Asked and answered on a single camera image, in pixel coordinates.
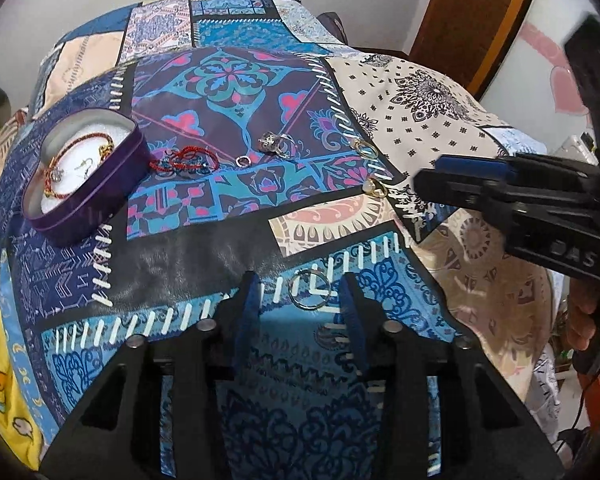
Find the purple tin box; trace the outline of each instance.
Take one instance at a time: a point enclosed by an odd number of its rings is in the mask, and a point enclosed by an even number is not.
[[[45,169],[64,144],[89,124],[110,124],[129,134],[113,152],[62,203],[42,211]],[[22,197],[22,211],[33,227],[56,246],[70,246],[87,237],[117,213],[147,174],[151,153],[138,125],[112,110],[89,108],[59,121],[47,134],[40,164]]]

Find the black clamp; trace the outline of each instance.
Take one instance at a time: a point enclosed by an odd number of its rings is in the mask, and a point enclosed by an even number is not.
[[[550,480],[563,472],[549,441],[472,333],[452,343],[419,336],[340,280],[340,309],[362,380],[385,380],[372,480],[427,479],[427,377],[440,395],[442,469],[435,478]]]
[[[171,479],[160,472],[162,377],[173,375],[173,449],[178,478],[230,480],[215,381],[230,381],[250,350],[260,281],[242,277],[212,318],[180,336],[133,335],[78,401],[40,465],[56,480]]]

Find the black plastic mount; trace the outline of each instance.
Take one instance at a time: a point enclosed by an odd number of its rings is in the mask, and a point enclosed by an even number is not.
[[[49,447],[50,480],[160,479],[160,386],[173,375],[173,450],[179,479],[228,480],[215,382],[232,380],[249,352],[259,307],[258,278],[212,319],[180,336],[132,336],[89,387]],[[440,479],[554,480],[562,467],[546,437],[474,335],[453,343],[418,336],[388,320],[354,274],[340,281],[340,307],[362,380],[385,380],[373,480],[425,480],[429,455],[427,377],[438,379]]]
[[[512,256],[600,284],[600,168],[546,155],[443,155],[414,188],[426,202],[481,211]],[[589,348],[573,358],[589,375],[600,371],[600,301],[594,321]]]
[[[452,343],[420,337],[389,320],[351,273],[340,280],[339,295],[362,379],[386,381],[372,480],[427,478],[427,376],[437,378],[442,436],[442,469],[432,478],[549,480],[564,472],[474,334]]]
[[[160,471],[162,377],[173,376],[178,478],[230,480],[215,381],[232,380],[258,319],[259,280],[247,272],[211,319],[180,336],[131,336],[62,425],[40,472],[50,480],[171,479]]]

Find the white foam insert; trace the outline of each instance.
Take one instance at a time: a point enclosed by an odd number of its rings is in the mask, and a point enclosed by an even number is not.
[[[110,136],[116,148],[131,133],[128,129],[123,128],[118,124],[104,122],[85,124],[64,143],[58,153],[64,150],[64,147],[68,146],[75,139],[79,139],[80,137],[95,132],[101,132]],[[107,141],[102,137],[94,137],[78,142],[78,144],[66,152],[60,159],[60,162],[58,162],[58,169],[64,170],[62,180],[60,182],[52,182],[52,189],[60,194],[73,193],[76,191],[100,165],[100,153],[98,152],[98,149],[106,142]],[[65,199],[61,200],[55,197],[48,197],[43,194],[42,200],[40,201],[40,209],[46,214],[58,207],[64,200]]]

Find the crystal ring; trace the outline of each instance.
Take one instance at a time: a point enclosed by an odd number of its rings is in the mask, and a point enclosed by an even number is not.
[[[324,299],[315,305],[305,305],[303,303],[300,303],[300,301],[298,300],[298,298],[296,298],[293,294],[293,286],[294,283],[301,277],[304,276],[306,274],[314,274],[315,276],[318,276],[321,280],[324,281],[324,283],[326,284],[327,288],[326,290],[321,290],[320,292],[323,293],[325,295]],[[289,291],[289,298],[291,299],[292,303],[298,307],[301,308],[302,310],[318,310],[319,308],[324,307],[327,303],[329,303],[329,298],[331,297],[331,289],[333,287],[331,286],[331,282],[327,279],[327,277],[324,275],[324,273],[320,272],[319,270],[316,269],[301,269],[298,270],[298,272],[296,272],[294,274],[294,276],[289,280],[288,283],[288,291]]]
[[[283,147],[283,139],[288,140],[293,145],[289,152]],[[275,153],[284,160],[293,160],[293,152],[296,150],[296,143],[292,137],[287,134],[277,135],[273,132],[267,132],[258,139],[258,150],[263,153]]]

